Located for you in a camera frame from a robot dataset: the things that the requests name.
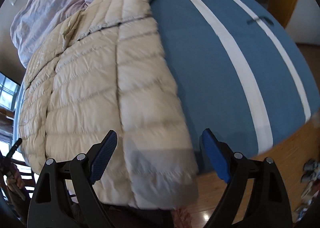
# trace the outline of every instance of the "person's hand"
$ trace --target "person's hand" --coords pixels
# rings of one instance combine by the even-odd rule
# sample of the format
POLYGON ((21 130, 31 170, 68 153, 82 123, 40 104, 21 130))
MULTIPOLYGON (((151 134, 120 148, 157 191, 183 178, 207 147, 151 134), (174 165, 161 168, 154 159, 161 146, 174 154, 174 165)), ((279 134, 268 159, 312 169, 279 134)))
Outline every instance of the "person's hand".
POLYGON ((15 190, 14 190, 14 188, 13 188, 13 186, 12 186, 13 183, 16 183, 16 185, 17 185, 17 187, 18 187, 19 189, 24 188, 25 183, 24 183, 24 181, 23 181, 22 178, 21 178, 21 175, 20 175, 20 172, 19 172, 17 166, 16 166, 15 164, 13 164, 13 165, 14 165, 14 168, 16 169, 16 173, 14 173, 14 179, 13 179, 13 178, 7 178, 6 181, 7 181, 7 186, 8 186, 8 188, 9 188, 12 192, 15 192, 15 190))

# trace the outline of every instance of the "window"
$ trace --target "window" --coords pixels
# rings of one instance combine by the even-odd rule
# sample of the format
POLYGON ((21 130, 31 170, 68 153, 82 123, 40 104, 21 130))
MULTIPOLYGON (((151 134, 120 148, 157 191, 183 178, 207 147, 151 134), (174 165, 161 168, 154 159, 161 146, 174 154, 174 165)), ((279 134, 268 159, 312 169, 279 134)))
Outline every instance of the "window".
POLYGON ((0 73, 0 106, 14 111, 20 86, 0 73))
POLYGON ((1 151, 3 156, 8 154, 8 152, 9 152, 9 144, 5 143, 3 141, 0 141, 0 151, 1 151))

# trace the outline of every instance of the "wooden chair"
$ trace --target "wooden chair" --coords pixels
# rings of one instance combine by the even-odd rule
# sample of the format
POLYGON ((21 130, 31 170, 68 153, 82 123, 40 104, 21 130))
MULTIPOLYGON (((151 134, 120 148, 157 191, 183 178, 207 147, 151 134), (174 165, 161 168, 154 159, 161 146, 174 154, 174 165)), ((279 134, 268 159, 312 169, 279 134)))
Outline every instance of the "wooden chair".
MULTIPOLYGON (((23 161, 11 159, 11 162, 16 164, 16 165, 28 167, 28 165, 23 161)), ((24 181, 26 187, 36 187, 35 173, 32 170, 31 170, 31 173, 20 172, 20 174, 21 174, 21 176, 31 176, 32 177, 31 179, 22 178, 22 180, 24 181)), ((4 182, 3 176, 0 176, 0 186, 1 186, 2 190, 4 191, 4 194, 7 197, 8 205, 11 205, 12 203, 11 203, 10 196, 9 196, 9 193, 8 193, 8 187, 6 186, 6 184, 4 182)), ((33 190, 28 190, 27 189, 27 191, 28 191, 28 193, 33 193, 33 190)))

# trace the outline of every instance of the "bed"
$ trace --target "bed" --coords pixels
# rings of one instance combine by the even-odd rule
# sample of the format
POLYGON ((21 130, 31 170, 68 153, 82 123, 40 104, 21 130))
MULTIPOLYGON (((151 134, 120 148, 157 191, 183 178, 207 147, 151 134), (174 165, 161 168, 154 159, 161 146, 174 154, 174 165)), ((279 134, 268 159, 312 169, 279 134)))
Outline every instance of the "bed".
MULTIPOLYGON (((292 135, 319 109, 319 92, 302 54, 254 0, 152 0, 150 5, 199 173, 212 170, 200 140, 205 128, 233 151, 252 157, 292 135)), ((16 124, 14 132, 17 138, 16 124)))

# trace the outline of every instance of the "black clamp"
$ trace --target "black clamp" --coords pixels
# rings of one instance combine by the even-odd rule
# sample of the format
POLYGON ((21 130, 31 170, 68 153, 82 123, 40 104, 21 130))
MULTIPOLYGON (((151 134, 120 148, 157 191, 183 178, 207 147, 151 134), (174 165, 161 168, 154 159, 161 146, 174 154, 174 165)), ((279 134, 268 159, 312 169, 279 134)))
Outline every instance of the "black clamp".
POLYGON ((48 159, 31 200, 28 228, 81 227, 73 218, 66 179, 72 180, 89 228, 114 227, 92 185, 102 177, 116 146, 116 132, 110 130, 103 141, 93 145, 87 154, 79 154, 71 161, 59 163, 48 159))
POLYGON ((219 142, 210 129, 202 133, 204 149, 227 188, 205 228, 292 228, 289 198, 272 158, 247 159, 219 142), (244 219, 232 224, 249 178, 254 185, 244 219))

